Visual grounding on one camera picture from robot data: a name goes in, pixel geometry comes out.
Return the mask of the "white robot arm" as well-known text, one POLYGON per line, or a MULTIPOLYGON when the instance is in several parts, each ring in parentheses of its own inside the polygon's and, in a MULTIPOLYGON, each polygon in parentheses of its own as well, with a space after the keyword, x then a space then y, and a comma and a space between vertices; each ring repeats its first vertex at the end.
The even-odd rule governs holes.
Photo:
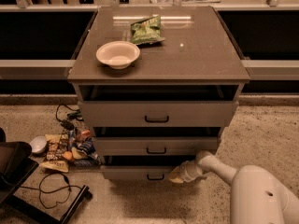
POLYGON ((299 199, 264 168, 235 169, 208 151, 200 151, 169 175, 174 183, 192 182, 213 173, 231 187, 231 224, 299 224, 299 199))

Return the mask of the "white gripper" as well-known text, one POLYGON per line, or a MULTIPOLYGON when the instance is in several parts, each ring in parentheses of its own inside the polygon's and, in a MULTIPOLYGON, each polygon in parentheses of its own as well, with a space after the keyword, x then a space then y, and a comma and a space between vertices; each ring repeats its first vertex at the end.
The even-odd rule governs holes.
POLYGON ((177 184, 192 182, 203 175, 203 169, 195 161, 185 161, 179 167, 174 168, 168 179, 177 184))

